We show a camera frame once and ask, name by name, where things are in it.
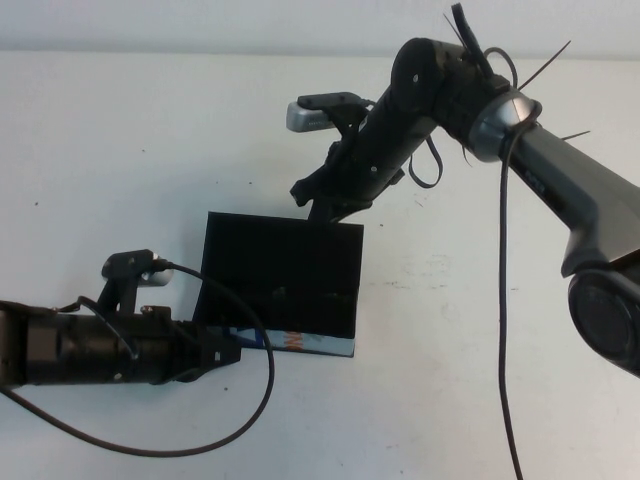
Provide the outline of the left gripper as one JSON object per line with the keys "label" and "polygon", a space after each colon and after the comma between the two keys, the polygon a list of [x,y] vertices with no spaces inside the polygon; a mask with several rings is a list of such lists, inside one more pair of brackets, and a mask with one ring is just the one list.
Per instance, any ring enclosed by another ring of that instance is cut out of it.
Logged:
{"label": "left gripper", "polygon": [[238,363],[242,355],[235,339],[212,336],[197,323],[175,321],[169,307],[134,314],[133,339],[139,351],[133,362],[134,383],[191,383],[214,367]]}

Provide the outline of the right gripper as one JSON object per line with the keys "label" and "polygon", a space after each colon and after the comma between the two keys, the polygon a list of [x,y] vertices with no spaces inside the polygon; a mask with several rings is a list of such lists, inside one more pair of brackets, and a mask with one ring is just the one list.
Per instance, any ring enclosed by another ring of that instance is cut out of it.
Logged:
{"label": "right gripper", "polygon": [[405,163],[406,153],[398,148],[369,152],[346,141],[334,142],[322,179],[306,177],[296,181],[291,196],[297,206],[313,201],[308,221],[338,223],[371,208],[373,200],[402,179]]}

